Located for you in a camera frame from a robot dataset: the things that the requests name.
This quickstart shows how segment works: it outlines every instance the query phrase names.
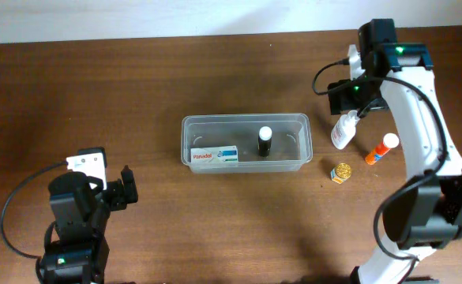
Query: robotic arm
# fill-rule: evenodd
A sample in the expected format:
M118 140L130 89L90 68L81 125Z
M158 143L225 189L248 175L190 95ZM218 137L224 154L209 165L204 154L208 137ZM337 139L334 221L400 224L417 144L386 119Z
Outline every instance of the robotic arm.
M351 282L398 283L420 260L462 238L462 158L441 115L425 45L397 43L391 19L364 24L359 45L360 54L355 46L348 51L351 80L329 85L332 114L358 109L363 118L390 109L408 182L377 212L375 238L381 213L386 234Z

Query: orange glue stick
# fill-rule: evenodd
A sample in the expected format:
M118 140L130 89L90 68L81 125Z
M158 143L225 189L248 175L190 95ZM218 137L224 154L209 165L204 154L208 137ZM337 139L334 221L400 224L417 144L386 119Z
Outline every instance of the orange glue stick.
M366 163L374 165L383 155L387 154L390 149L397 147L397 145L399 145L399 137L396 134L385 134L383 141L366 156Z

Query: wooden table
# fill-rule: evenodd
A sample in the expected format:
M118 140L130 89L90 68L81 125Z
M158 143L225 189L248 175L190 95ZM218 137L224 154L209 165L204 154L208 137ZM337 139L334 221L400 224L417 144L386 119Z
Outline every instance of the wooden table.
M424 42L439 103L462 154L462 27L400 29ZM403 184L404 158L375 166L362 157L395 126L390 113L359 123L343 151L329 133L338 119L310 83L347 54L356 31L0 45L0 211L24 177L78 148L104 146L109 180L128 164L139 202L114 212L107 283L278 283L303 275L348 275L375 247L379 203ZM346 78L325 73L319 88ZM310 118L314 157L299 172L196 175L180 161L182 119L192 114L301 112ZM338 185L329 171L354 169ZM47 185L34 180L11 203L6 233L43 254L53 220ZM462 283L462 241L423 261L414 275ZM34 283L34 261L0 239L0 283Z

